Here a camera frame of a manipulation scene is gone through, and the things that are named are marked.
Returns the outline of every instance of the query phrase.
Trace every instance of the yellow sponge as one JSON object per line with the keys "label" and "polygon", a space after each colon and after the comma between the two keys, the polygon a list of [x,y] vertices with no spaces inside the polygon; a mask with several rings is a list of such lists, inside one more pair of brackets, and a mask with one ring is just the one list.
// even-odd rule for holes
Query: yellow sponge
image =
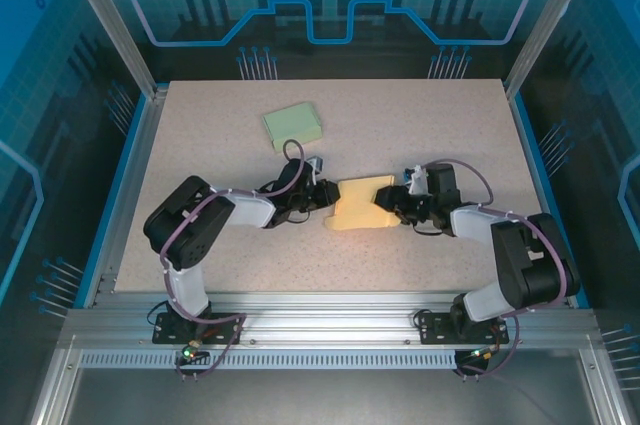
{"label": "yellow sponge", "polygon": [[336,202],[334,215],[328,217],[324,224],[331,230],[385,228],[399,225],[398,217],[373,203],[376,192],[383,187],[393,185],[393,182],[393,175],[339,182],[340,200]]}

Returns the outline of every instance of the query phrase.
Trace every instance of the enclosure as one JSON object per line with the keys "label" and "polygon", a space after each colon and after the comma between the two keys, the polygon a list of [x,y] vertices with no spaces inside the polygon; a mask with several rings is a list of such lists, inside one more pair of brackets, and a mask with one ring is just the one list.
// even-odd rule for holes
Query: enclosure
{"label": "enclosure", "polygon": [[[638,422],[640,0],[0,5],[3,423]],[[221,234],[207,292],[249,318],[220,370],[182,384],[179,347],[152,343],[166,292],[145,218],[189,175],[277,177],[261,116],[305,101],[323,177],[449,156],[499,208],[561,224],[582,288],[522,316],[495,378],[463,383],[465,347],[412,323],[491,281],[491,254],[331,234],[328,209]]]}

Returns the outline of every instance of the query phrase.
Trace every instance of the green sponge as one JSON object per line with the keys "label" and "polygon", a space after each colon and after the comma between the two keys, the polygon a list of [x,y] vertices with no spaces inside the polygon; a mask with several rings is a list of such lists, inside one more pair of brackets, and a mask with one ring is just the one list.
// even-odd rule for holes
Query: green sponge
{"label": "green sponge", "polygon": [[322,138],[322,126],[311,102],[304,102],[262,117],[276,152],[282,151],[286,140],[293,138],[307,143]]}

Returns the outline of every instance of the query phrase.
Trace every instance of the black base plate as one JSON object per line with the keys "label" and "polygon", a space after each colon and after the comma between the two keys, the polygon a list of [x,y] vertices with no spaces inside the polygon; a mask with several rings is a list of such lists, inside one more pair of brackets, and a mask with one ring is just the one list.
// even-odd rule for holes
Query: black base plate
{"label": "black base plate", "polygon": [[[207,318],[225,318],[231,313],[210,313]],[[223,323],[222,325],[212,325],[203,338],[204,345],[226,345],[229,343],[237,322]],[[188,322],[175,313],[159,313],[156,317],[156,326],[151,341],[157,345],[186,345],[195,337],[196,324]],[[240,335],[233,341],[234,344],[240,342]]]}
{"label": "black base plate", "polygon": [[[495,345],[496,335],[491,331],[493,321],[488,320],[478,324],[477,329],[468,334],[466,340],[461,340],[456,333],[449,313],[433,313],[420,311],[414,317],[415,325],[420,331],[422,345]],[[500,344],[509,343],[509,334],[498,332]]]}

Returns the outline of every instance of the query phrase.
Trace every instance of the speckled table surface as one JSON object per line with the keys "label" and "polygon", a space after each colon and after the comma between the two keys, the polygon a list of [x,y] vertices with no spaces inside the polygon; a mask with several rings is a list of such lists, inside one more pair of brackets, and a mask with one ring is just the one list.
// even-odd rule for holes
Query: speckled table surface
{"label": "speckled table surface", "polygon": [[[214,187],[251,189],[284,166],[262,115],[311,101],[324,137],[305,146],[339,181],[396,174],[437,158],[478,168],[495,207],[540,210],[499,80],[172,82],[118,275],[118,291],[163,290],[158,256],[142,226],[189,175]],[[486,197],[456,167],[463,200]],[[331,210],[274,230],[226,227],[203,261],[209,291],[445,291],[495,278],[491,251],[473,241],[423,237],[410,228],[332,232]]]}

